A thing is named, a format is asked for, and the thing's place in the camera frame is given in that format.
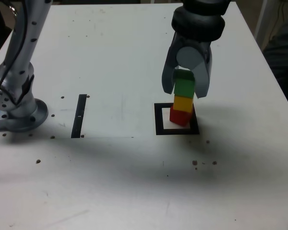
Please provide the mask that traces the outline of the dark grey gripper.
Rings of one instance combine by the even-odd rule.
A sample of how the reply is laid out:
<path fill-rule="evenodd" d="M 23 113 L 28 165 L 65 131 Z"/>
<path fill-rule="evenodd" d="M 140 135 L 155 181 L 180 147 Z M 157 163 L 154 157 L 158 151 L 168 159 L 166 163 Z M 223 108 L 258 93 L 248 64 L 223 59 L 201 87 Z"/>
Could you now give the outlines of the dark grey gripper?
<path fill-rule="evenodd" d="M 197 98 L 207 96 L 212 67 L 210 45 L 211 42 L 200 42 L 178 33 L 174 34 L 162 72 L 162 87 L 165 93 L 172 94 L 174 88 L 173 74 L 179 65 L 193 73 L 194 92 Z"/>

